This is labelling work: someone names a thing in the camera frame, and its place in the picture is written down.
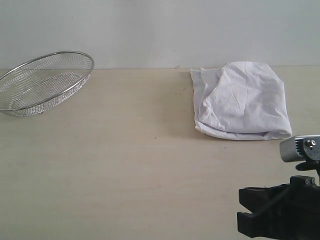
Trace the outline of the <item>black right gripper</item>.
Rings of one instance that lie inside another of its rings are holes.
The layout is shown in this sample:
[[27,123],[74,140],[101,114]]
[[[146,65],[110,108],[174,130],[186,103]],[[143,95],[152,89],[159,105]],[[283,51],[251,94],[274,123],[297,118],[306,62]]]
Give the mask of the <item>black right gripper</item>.
[[[279,209],[281,217],[270,211],[256,213],[282,192],[286,193],[288,188],[289,192]],[[237,230],[241,234],[275,240],[320,239],[320,187],[316,185],[315,178],[295,175],[290,178],[289,184],[241,188],[238,198],[239,203],[252,212],[237,213]]]

